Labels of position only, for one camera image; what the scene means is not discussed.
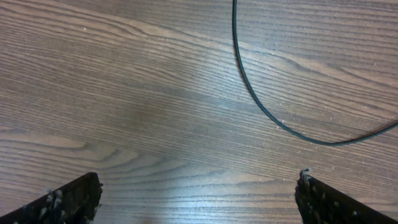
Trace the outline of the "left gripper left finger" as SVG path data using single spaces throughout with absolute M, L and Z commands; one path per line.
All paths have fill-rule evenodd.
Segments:
M 1 217 L 1 224 L 89 224 L 100 208 L 102 184 L 89 172 Z

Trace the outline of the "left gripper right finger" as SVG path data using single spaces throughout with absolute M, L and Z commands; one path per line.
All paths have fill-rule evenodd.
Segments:
M 304 224 L 397 224 L 348 195 L 300 171 L 295 187 L 295 201 Z

